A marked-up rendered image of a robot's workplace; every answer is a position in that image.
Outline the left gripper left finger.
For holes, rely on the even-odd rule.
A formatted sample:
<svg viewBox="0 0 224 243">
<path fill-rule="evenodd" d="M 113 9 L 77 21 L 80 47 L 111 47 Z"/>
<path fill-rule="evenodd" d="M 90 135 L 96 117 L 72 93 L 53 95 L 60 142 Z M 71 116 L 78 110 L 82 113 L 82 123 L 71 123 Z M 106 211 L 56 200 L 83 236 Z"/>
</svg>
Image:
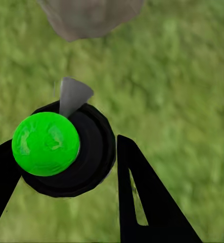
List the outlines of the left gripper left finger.
<svg viewBox="0 0 224 243">
<path fill-rule="evenodd" d="M 0 217 L 21 174 L 12 152 L 12 139 L 0 145 Z"/>
</svg>

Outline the pesticide atomizer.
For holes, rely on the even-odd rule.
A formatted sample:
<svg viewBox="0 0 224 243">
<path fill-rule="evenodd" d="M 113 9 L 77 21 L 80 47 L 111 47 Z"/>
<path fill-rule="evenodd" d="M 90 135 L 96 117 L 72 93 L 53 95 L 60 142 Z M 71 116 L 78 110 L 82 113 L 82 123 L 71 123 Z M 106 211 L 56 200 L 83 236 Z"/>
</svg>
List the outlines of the pesticide atomizer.
<svg viewBox="0 0 224 243">
<path fill-rule="evenodd" d="M 117 161 L 108 119 L 85 103 L 94 92 L 61 78 L 60 100 L 35 110 L 12 138 L 12 152 L 25 182 L 51 197 L 76 197 L 110 174 Z"/>
</svg>

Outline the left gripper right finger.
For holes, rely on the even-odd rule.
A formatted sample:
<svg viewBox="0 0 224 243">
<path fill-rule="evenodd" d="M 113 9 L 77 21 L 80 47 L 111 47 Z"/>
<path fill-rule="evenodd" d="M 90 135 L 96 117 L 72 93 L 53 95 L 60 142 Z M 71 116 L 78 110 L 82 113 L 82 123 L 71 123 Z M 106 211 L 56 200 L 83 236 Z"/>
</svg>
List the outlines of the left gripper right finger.
<svg viewBox="0 0 224 243">
<path fill-rule="evenodd" d="M 117 135 L 121 243 L 202 243 L 137 144 Z M 137 223 L 129 170 L 148 226 Z"/>
</svg>

